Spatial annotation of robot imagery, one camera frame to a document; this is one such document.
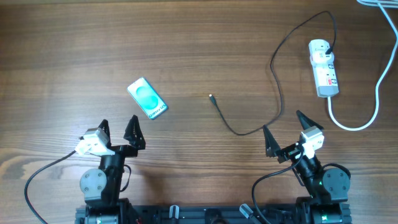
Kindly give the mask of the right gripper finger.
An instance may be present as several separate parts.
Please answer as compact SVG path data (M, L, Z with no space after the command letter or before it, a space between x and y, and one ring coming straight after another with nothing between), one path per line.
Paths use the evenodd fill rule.
M321 126L317 122L313 121L312 119L304 115L300 110L296 111L296 115L298 117L301 126L303 127L303 130L306 130L311 127L317 127L319 130L321 131L323 130L323 126Z
M263 133L265 137L265 145L266 145L266 156L267 157L276 157L279 155L280 146L277 141L273 137L272 133L268 129L266 125L263 127Z

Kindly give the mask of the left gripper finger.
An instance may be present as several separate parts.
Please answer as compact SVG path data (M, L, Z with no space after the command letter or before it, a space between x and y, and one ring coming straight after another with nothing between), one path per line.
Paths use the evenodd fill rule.
M99 128L98 139L105 146L111 146L110 128L108 120L107 119L102 120L98 128Z
M143 137L139 120L136 115L133 115L129 120L123 138L129 142L129 144L137 150L146 148L146 141Z

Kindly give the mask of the teal Galaxy smartphone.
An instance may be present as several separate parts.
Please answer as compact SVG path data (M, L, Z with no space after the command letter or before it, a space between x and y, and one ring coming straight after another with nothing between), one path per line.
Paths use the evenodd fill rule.
M130 84L127 91L149 119L156 119L168 109L166 102L144 77Z

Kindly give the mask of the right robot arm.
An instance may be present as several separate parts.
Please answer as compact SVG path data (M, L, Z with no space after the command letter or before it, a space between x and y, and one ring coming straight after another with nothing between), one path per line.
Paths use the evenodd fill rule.
M342 165L321 165L315 151L323 146L323 126L296 111L303 128L299 140L281 148L266 125L263 132L266 156L277 158L279 163L290 161L291 165L280 171L267 174L256 182L292 171L309 196L299 197L293 204L268 204L259 208L254 202L259 218L264 223L351 223L348 190L351 173Z

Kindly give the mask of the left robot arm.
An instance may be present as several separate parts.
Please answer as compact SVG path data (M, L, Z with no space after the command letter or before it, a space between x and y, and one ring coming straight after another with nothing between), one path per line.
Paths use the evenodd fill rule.
M75 151L79 155L92 154L100 157L96 169L87 170L80 179L85 207L76 209L76 224L97 223L141 223L141 217L127 198L119 194L127 157L137 157L138 151L146 148L146 142L136 115L132 116L125 129L125 145L111 144L108 120L104 119L97 128L91 128L80 138Z

